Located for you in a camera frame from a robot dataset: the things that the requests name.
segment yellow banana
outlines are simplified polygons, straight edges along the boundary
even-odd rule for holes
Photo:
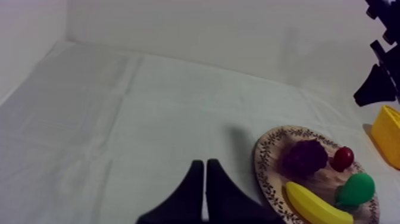
[[[296,211],[312,224],[353,223],[353,216],[349,213],[331,206],[297,183],[288,182],[286,193]]]

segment grapes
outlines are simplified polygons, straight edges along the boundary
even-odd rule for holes
[[[326,166],[328,154],[317,140],[298,141],[283,157],[283,167],[298,176],[312,175]]]

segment plate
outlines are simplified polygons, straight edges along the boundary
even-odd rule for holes
[[[299,183],[318,195],[329,204],[335,202],[337,187],[345,184],[354,173],[364,173],[361,165],[354,161],[343,173],[333,170],[329,163],[324,169],[315,172],[306,178],[299,178],[286,172],[281,165],[281,157],[291,149],[297,141],[317,140],[327,151],[329,157],[333,157],[341,146],[330,138],[306,127],[281,126],[265,133],[258,140],[254,152],[254,166],[257,181],[261,190],[275,211],[286,223],[307,223],[290,205],[285,185],[288,181]],[[350,212],[354,223],[379,223],[379,204],[375,194],[373,199],[360,205]]]

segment red apple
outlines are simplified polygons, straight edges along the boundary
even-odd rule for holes
[[[343,172],[351,166],[354,161],[353,151],[348,147],[342,147],[336,151],[333,161],[330,163],[333,169],[338,172]]]

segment white wall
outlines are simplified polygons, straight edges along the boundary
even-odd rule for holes
[[[66,0],[0,0],[0,103],[66,28]]]
[[[383,25],[363,0],[70,0],[68,35],[351,95]]]

